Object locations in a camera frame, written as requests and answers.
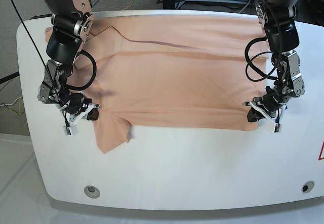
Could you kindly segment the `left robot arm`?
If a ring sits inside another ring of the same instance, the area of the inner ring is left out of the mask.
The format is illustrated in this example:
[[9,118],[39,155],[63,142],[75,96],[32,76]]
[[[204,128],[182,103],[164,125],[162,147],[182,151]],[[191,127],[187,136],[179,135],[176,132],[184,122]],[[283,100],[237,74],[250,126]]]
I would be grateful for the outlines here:
[[[274,132],[280,132],[281,119],[291,98],[304,94],[305,85],[300,72],[300,59],[296,52],[299,36],[295,25],[298,0],[256,0],[255,7],[259,23],[264,32],[263,37],[251,40],[245,48],[246,69],[254,70],[260,78],[272,80],[274,86],[267,86],[265,94],[254,97],[244,105],[250,108],[248,122],[268,120]],[[273,68],[269,73],[263,72],[253,64],[249,51],[252,45],[266,41],[269,44]]]

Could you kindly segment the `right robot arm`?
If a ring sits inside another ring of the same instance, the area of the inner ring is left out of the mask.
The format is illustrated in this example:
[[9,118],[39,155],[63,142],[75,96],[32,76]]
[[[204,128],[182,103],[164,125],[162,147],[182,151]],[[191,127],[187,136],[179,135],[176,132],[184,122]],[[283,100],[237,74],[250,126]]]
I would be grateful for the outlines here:
[[[38,91],[38,100],[55,104],[65,119],[65,129],[70,129],[78,120],[95,121],[99,117],[99,105],[93,104],[82,91],[94,81],[97,65],[83,46],[93,23],[91,0],[44,0],[51,10],[53,30],[48,40],[46,53],[49,60]],[[73,73],[73,64],[79,56],[88,58],[93,66],[89,81],[83,86],[67,84]]]

